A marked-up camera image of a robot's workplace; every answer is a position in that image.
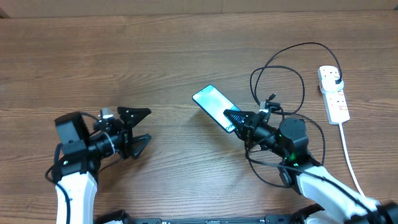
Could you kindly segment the white power strip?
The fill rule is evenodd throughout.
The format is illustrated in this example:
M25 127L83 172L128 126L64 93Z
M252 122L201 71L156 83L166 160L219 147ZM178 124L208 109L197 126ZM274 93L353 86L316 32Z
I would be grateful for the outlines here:
M318 71L319 82L321 78L340 79L340 73L336 67L330 65L321 66ZM343 89L335 93L322 94L326 115L330 124L342 124L350 119L349 111Z

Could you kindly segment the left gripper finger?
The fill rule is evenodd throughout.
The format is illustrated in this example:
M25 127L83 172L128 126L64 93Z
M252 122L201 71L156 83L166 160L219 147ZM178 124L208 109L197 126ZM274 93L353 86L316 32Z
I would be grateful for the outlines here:
M146 146L149 144L149 141L152 139L152 136L150 134L144 134L141 136L136 136L132 138L131 141L131 149L129 151L130 156L133 159L138 159L143 150L146 148Z
M139 124L146 116L151 114L149 108L117 107L117 112L123 123L131 128Z

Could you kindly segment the Galaxy smartphone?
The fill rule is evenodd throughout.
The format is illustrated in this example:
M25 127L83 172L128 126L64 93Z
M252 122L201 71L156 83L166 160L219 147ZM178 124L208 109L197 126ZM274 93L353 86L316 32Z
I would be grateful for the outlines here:
M224 115L225 110L239 111L227 97L215 86L207 85L192 96L193 101L205 111L227 133L232 133L236 128Z

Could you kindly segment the white charger adapter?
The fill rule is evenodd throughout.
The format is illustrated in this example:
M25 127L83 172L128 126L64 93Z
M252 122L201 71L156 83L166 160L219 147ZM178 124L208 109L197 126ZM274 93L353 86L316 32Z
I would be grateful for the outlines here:
M320 91L323 94L327 94L327 93L335 93L337 91L341 91L344 88L344 81L340 81L339 83L337 83L337 81L339 81L339 79L335 80L334 77L332 78L321 78L320 82L319 82L319 87L320 87Z

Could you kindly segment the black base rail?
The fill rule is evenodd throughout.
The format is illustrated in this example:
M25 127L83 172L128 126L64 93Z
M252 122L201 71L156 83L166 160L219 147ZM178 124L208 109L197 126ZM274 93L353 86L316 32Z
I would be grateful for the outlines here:
M134 218L125 210L117 210L94 219L95 224L288 224L305 223L303 218L293 215L266 215L264 217L238 217L238 218Z

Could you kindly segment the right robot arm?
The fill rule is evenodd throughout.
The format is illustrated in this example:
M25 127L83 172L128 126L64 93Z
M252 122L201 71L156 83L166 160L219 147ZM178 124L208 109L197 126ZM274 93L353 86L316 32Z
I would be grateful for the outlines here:
M268 113L263 111L225 110L224 115L244 141L245 157L249 162L254 146L261 146L280 156L275 164L284 185L299 195L313 200L290 217L291 223L397 223L397 204L381 204L362 196L335 179L308 150L305 121L284 118L278 128L269 126Z

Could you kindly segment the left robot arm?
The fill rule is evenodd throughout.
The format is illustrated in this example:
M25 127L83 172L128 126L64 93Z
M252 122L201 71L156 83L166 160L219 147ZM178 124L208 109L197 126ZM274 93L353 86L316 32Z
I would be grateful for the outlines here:
M103 159L115 154L139 158L151 136L134 136L132 129L150 113L149 108L119 106L116 113L103 108L96 116L77 111L55 119L60 143L45 178L57 193L57 223L134 223L124 210L94 217L98 176Z

